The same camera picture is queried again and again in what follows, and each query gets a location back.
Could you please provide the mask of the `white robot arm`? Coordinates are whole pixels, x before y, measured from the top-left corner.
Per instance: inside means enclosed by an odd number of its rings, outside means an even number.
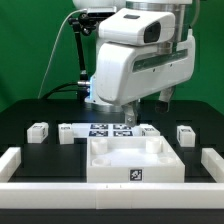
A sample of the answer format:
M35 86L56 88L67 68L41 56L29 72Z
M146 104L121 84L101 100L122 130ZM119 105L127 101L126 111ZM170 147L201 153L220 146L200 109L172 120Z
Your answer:
M98 34L89 101L124 111L134 127L138 101L159 93L166 112L175 87L189 80L195 38L187 12L193 0L72 0Z

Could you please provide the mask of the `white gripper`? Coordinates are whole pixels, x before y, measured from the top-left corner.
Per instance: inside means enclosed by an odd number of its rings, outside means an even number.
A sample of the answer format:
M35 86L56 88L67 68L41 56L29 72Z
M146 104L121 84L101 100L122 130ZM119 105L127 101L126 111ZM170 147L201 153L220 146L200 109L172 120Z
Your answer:
M164 114L169 111L172 86L193 74L195 39L191 33L177 44L174 53L157 55L157 49L157 44L134 47L104 43L99 50L96 92L105 102L126 104L123 110L127 126L136 126L138 120L138 103L132 101L162 90L155 111Z

